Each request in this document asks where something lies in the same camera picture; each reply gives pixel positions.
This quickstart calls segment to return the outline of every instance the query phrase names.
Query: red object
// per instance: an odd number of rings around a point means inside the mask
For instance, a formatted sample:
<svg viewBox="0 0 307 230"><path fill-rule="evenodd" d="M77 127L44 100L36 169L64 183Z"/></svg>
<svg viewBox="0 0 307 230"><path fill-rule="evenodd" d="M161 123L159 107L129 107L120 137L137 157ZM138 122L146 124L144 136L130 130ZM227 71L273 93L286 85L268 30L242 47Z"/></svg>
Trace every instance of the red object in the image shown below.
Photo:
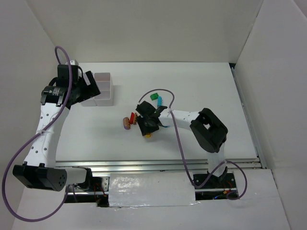
<svg viewBox="0 0 307 230"><path fill-rule="evenodd" d="M133 124L133 120L134 120L134 113L131 113L129 124Z"/></svg>

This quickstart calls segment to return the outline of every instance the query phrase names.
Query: white wall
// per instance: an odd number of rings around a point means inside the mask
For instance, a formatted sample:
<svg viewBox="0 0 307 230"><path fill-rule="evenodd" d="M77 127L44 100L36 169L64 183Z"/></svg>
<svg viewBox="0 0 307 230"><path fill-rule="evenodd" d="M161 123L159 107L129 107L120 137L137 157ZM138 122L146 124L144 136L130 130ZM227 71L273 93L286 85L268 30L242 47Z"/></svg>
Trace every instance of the white wall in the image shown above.
<svg viewBox="0 0 307 230"><path fill-rule="evenodd" d="M2 178L11 156L35 134L40 94L56 74L56 59L54 46L25 1L0 1L0 31ZM16 163L21 163L23 159L19 157ZM17 210L24 186L12 176L12 170L6 185L9 202ZM2 198L0 212L1 229L11 229L14 218L6 210Z"/></svg>
<svg viewBox="0 0 307 230"><path fill-rule="evenodd" d="M236 62L262 0L28 0L79 62Z"/></svg>
<svg viewBox="0 0 307 230"><path fill-rule="evenodd" d="M265 0L235 68L294 230L307 225L307 19L293 0Z"/></svg>
<svg viewBox="0 0 307 230"><path fill-rule="evenodd" d="M302 13L307 16L307 1L306 0L294 0Z"/></svg>

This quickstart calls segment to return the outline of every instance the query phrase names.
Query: white table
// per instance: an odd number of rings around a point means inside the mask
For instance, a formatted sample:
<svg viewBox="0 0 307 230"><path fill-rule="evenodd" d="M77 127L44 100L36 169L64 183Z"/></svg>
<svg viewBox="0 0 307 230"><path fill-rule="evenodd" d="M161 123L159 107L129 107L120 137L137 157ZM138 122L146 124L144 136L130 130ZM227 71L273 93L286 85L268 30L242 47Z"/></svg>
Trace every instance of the white table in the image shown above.
<svg viewBox="0 0 307 230"><path fill-rule="evenodd" d="M115 85L110 107L72 106L62 129L57 161L180 160L173 127L161 128L150 139L138 125L123 128L122 119L135 111L147 91L165 88L176 96L173 109L210 108L227 126L228 159L257 158L228 63L81 63L84 72L110 72ZM158 92L168 105L171 95ZM180 129L187 159L206 159L193 133Z"/></svg>

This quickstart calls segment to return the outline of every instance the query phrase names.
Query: red wire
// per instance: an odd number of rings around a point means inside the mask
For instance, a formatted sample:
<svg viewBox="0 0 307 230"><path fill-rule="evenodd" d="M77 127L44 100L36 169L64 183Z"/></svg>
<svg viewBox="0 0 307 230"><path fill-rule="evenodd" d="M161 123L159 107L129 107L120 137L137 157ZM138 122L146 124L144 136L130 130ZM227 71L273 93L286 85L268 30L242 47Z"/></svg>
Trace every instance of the red wire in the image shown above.
<svg viewBox="0 0 307 230"><path fill-rule="evenodd" d="M229 181L226 181L230 185L230 190L232 189L232 184Z"/></svg>
<svg viewBox="0 0 307 230"><path fill-rule="evenodd" d="M100 190L103 192L104 196L106 196L106 194L105 194L104 190L102 189L102 187L101 187L98 183L96 183L96 185L98 185L98 187L100 188Z"/></svg>

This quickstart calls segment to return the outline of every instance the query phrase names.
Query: yellow object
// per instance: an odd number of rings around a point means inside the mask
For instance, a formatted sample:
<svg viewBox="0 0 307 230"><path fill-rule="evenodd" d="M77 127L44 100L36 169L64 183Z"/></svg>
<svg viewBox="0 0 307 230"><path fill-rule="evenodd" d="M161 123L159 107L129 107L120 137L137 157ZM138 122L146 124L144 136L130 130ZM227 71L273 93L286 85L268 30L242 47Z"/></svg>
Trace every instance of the yellow object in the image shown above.
<svg viewBox="0 0 307 230"><path fill-rule="evenodd" d="M151 133L147 133L147 134L145 135L146 138L150 138L151 136L152 136Z"/></svg>

